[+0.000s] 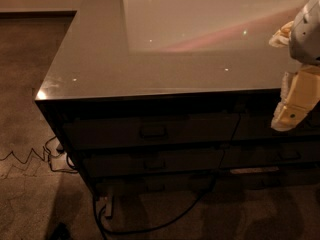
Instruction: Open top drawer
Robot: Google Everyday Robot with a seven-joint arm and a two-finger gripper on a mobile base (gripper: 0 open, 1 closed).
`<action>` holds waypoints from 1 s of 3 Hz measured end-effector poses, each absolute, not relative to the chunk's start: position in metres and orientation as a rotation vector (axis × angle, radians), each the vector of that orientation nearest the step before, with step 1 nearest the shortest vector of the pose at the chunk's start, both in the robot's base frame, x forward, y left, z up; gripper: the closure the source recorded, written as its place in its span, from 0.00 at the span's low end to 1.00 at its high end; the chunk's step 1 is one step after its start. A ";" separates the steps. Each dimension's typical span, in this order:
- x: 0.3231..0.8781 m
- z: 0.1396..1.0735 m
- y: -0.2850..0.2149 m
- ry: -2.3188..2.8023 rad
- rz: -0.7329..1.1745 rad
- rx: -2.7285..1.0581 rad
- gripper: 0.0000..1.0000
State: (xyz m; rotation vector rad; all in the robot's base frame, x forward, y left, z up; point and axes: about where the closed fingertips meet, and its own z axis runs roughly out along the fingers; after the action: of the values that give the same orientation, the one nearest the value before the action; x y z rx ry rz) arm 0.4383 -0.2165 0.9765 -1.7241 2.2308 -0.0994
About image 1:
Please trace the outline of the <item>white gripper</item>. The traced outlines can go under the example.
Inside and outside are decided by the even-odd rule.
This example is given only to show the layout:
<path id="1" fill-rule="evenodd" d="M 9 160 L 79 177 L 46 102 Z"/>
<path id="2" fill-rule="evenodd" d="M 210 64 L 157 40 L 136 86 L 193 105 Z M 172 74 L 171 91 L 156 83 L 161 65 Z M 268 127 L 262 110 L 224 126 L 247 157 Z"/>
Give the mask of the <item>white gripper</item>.
<path id="1" fill-rule="evenodd" d="M 303 63 L 297 72 L 286 72 L 282 79 L 281 101 L 271 121 L 271 128 L 289 131 L 301 123 L 320 101 L 320 0 L 309 0 L 290 21 L 270 38 L 269 45 L 289 45 L 290 56 Z"/>

